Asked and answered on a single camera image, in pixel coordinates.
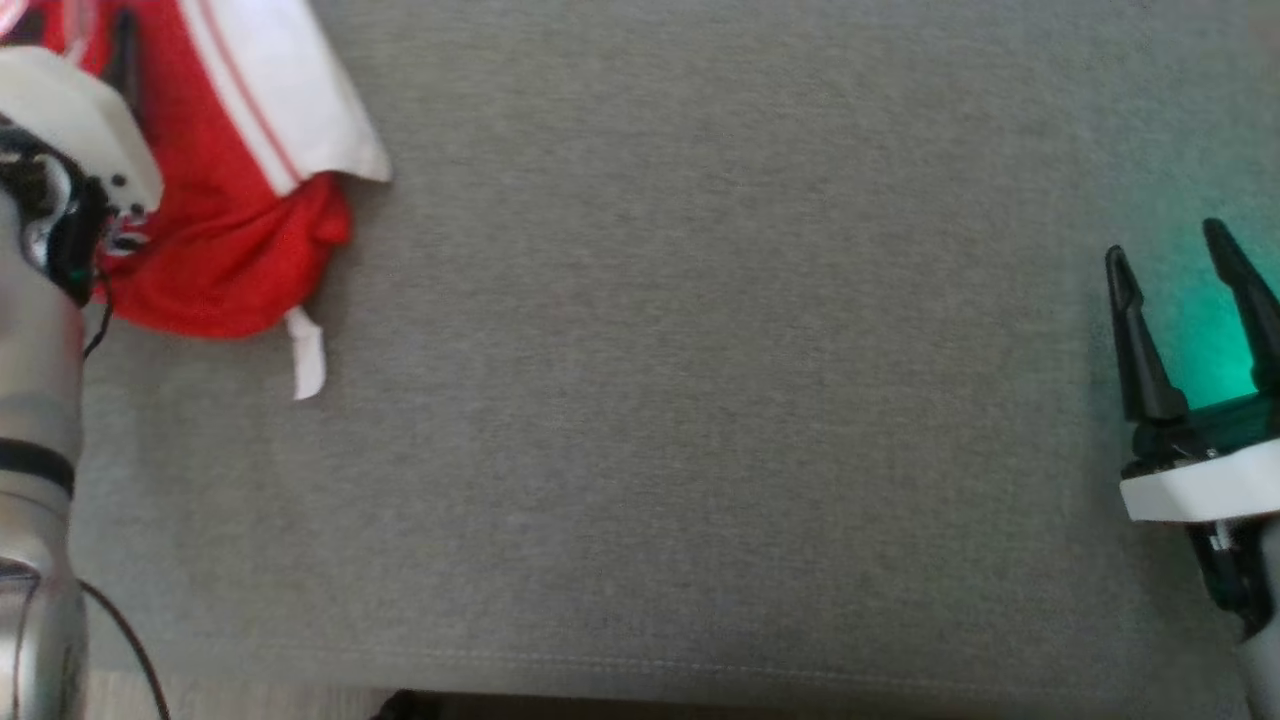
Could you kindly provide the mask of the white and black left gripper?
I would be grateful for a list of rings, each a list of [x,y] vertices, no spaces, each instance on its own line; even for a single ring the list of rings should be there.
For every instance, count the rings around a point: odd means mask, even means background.
[[[38,46],[3,49],[3,255],[77,256],[159,210],[165,183],[133,111],[140,28],[111,20],[108,82]]]

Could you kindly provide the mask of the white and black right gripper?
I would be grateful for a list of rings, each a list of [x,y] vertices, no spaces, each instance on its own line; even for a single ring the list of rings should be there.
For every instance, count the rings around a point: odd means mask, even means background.
[[[1202,232],[1231,291],[1252,359],[1247,395],[1189,411],[1146,322],[1146,296],[1126,254],[1105,254],[1124,416],[1140,423],[1119,489],[1133,521],[1202,524],[1279,510],[1279,301],[1225,222]]]

